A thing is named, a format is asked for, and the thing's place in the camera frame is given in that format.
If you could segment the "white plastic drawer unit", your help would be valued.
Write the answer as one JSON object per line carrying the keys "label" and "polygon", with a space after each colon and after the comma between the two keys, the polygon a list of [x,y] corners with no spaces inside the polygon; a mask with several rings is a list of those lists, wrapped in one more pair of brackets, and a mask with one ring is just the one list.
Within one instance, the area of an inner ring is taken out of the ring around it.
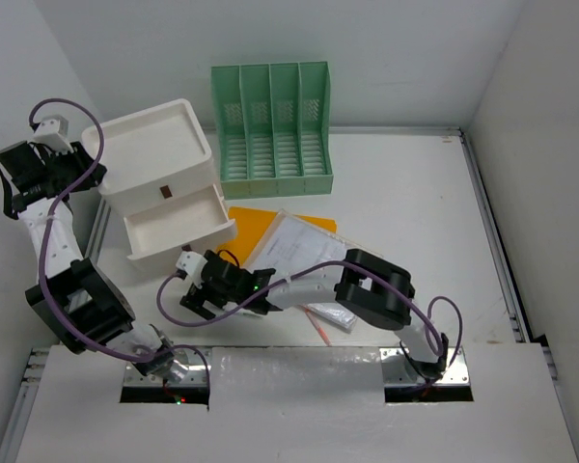
{"label": "white plastic drawer unit", "polygon": [[173,259],[183,246],[203,252],[236,237],[211,147],[188,100],[90,126],[81,143],[101,156],[107,172],[98,192],[124,220],[133,264]]}

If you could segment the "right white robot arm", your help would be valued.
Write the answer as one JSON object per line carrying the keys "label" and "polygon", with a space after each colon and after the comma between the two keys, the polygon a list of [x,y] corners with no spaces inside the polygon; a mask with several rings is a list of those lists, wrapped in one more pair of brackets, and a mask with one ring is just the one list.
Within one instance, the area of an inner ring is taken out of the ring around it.
{"label": "right white robot arm", "polygon": [[413,302],[415,289],[405,269],[361,249],[342,260],[329,260],[294,274],[279,269],[247,270],[207,251],[183,252],[177,262],[181,279],[191,287],[180,304],[211,323],[219,318],[209,308],[230,304],[267,315],[294,306],[337,304],[367,324],[391,331],[406,349],[408,363],[428,382],[443,376],[448,338]]}

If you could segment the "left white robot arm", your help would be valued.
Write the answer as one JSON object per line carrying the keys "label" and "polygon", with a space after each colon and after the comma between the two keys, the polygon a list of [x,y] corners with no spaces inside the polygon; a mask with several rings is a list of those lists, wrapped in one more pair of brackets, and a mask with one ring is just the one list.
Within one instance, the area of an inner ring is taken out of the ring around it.
{"label": "left white robot arm", "polygon": [[169,340],[136,321],[120,290],[82,255],[73,232],[65,189],[95,188],[105,173],[78,142],[64,153],[38,142],[0,150],[3,211],[25,226],[44,270],[25,298],[71,352],[104,348],[144,376],[168,379],[175,360]]}

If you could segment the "orange paper folder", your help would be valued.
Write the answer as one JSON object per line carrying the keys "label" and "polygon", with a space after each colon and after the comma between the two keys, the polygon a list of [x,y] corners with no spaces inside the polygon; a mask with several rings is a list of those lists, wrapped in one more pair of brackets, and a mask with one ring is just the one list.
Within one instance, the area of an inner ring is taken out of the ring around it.
{"label": "orange paper folder", "polygon": [[229,209],[229,217],[235,221],[237,235],[215,252],[233,253],[240,268],[294,272],[342,259],[348,249],[336,235],[337,224],[332,219],[238,206]]}

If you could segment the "clear mesh document pouch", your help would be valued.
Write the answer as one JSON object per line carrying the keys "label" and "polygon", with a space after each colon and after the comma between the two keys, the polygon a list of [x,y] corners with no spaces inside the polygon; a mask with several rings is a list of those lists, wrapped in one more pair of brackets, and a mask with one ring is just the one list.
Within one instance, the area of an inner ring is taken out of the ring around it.
{"label": "clear mesh document pouch", "polygon": [[273,288],[267,301],[281,310],[306,308],[349,332],[357,316],[335,302],[333,286],[341,278],[342,268],[321,268],[298,280],[293,275],[319,263],[342,260],[358,245],[321,226],[314,225],[285,211],[277,213],[246,260],[248,270],[274,269]]}

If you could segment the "orange-tipped clear pen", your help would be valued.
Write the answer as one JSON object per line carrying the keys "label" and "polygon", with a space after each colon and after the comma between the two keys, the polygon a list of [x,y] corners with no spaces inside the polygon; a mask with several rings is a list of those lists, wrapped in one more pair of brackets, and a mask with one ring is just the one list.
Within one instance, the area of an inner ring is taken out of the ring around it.
{"label": "orange-tipped clear pen", "polygon": [[323,330],[323,328],[320,326],[320,324],[319,324],[316,316],[313,314],[313,312],[310,311],[309,309],[305,308],[304,313],[308,317],[309,321],[311,322],[312,326],[314,327],[314,329],[316,330],[316,332],[318,333],[319,337],[322,339],[324,344],[326,346],[331,346],[330,339],[328,338],[328,336],[325,333],[325,331]]}

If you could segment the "white front shelf board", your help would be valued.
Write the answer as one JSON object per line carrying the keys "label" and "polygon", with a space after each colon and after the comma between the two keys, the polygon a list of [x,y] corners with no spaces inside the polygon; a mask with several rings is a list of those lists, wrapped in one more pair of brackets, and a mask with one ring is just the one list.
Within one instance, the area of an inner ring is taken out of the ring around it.
{"label": "white front shelf board", "polygon": [[541,348],[471,343],[472,400],[389,404],[366,347],[217,348],[208,405],[126,404],[122,363],[50,350],[21,462],[572,462]]}

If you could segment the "green four-slot file organizer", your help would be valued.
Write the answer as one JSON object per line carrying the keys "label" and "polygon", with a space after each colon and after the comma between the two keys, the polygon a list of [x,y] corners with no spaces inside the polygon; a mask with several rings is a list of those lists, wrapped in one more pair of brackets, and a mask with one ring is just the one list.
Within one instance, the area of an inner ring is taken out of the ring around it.
{"label": "green four-slot file organizer", "polygon": [[218,66],[210,87],[226,199],[331,192],[327,62]]}

